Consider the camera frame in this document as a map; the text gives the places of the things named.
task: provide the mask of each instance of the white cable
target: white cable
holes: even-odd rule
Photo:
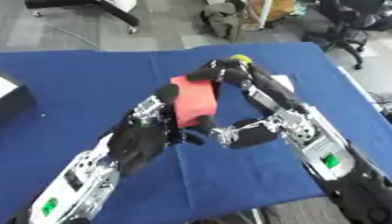
[[[104,52],[99,46],[97,46],[97,45],[91,43],[90,41],[84,39],[83,37],[81,37],[81,36],[78,35],[78,34],[75,34],[75,33],[71,32],[71,31],[67,31],[67,30],[65,30],[65,29],[63,29],[63,28],[60,28],[60,27],[58,27],[58,26],[56,26],[56,25],[54,25],[54,24],[50,24],[50,23],[48,23],[48,22],[46,22],[46,21],[42,21],[42,23],[43,23],[44,25],[49,25],[49,26],[53,27],[53,28],[56,29],[56,30],[59,30],[59,31],[62,31],[62,32],[66,33],[66,34],[69,34],[69,35],[71,35],[71,36],[74,36],[74,37],[76,37],[77,39],[79,39],[79,40],[85,42],[86,44],[88,44],[88,45],[90,45],[90,46],[92,46],[92,47],[95,48],[96,50],[98,50],[98,51],[100,51],[100,52]]]

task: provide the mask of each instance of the yellow object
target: yellow object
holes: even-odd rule
[[[248,56],[245,56],[243,54],[236,54],[230,57],[232,60],[239,60],[241,62],[244,62],[246,64],[252,64],[253,60],[249,58]]]

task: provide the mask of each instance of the chair wheel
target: chair wheel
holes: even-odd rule
[[[357,64],[353,67],[355,70],[361,70],[363,68],[363,65]]]
[[[365,51],[365,48],[363,46],[359,46],[357,48],[357,53],[363,53]]]
[[[33,15],[35,18],[42,18],[42,13],[39,12],[39,11],[34,11],[34,12],[32,13],[32,15]]]
[[[134,26],[130,26],[129,27],[129,29],[128,29],[128,33],[129,34],[134,34],[136,32],[137,32],[137,28],[136,27],[134,27]]]

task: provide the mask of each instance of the black cable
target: black cable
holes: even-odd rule
[[[377,97],[376,102],[372,102],[372,103],[376,103],[376,104],[380,104],[380,105],[392,103],[392,101],[387,101],[384,97],[380,96],[379,94],[375,94],[373,92],[368,92],[368,93]]]

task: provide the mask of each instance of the robotic arm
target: robotic arm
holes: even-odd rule
[[[172,103],[178,94],[179,88],[170,84],[139,103],[92,150],[77,155],[7,224],[90,223],[118,181],[147,165],[165,146],[203,144],[201,139],[177,128]]]
[[[221,144],[230,145],[231,140],[238,138],[239,130],[258,126],[269,131],[260,143],[274,140],[272,133],[279,133],[298,154],[309,175],[351,223],[392,223],[390,178],[315,107],[298,101],[292,92],[244,56],[214,60],[205,65],[205,69],[208,67],[210,73],[191,73],[188,80],[225,81],[235,85],[265,117],[240,129],[212,129],[211,135]]]

